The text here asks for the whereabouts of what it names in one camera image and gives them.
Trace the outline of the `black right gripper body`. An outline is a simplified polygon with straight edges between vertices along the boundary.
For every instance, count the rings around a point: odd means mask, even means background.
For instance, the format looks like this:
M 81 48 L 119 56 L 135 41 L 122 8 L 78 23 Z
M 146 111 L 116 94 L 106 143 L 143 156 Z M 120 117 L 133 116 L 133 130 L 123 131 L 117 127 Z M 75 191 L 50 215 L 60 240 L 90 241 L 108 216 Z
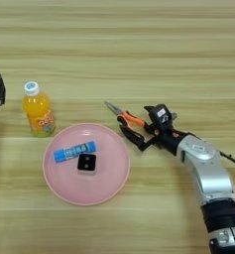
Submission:
M 188 135 L 190 135 L 190 132 L 181 132 L 175 129 L 167 130 L 155 135 L 148 142 L 143 142 L 140 146 L 140 150 L 145 151 L 151 145 L 155 145 L 167 150 L 175 156 L 179 143 Z

